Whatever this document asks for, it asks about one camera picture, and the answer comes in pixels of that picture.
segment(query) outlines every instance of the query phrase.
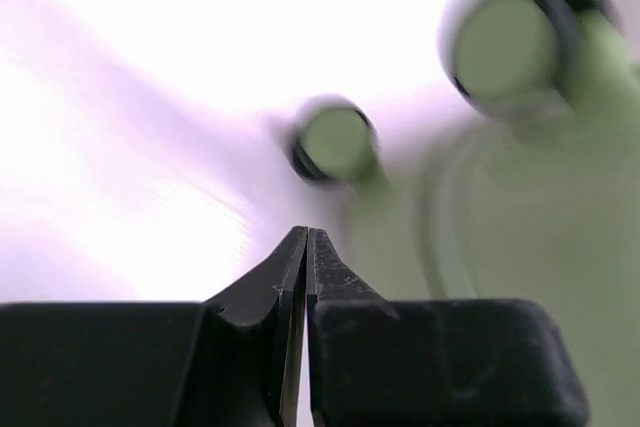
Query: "round green disc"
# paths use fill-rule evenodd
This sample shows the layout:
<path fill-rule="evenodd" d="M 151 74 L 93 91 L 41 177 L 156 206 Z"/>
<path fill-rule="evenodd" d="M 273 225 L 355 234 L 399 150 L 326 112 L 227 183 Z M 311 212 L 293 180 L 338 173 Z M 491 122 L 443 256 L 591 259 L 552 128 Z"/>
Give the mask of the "round green disc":
<path fill-rule="evenodd" d="M 307 124 L 302 147 L 325 175 L 353 179 L 372 161 L 371 129 L 352 108 L 326 108 Z"/>
<path fill-rule="evenodd" d="M 472 99 L 531 92 L 551 77 L 556 36 L 533 0 L 484 0 L 465 19 L 454 46 L 454 73 Z"/>

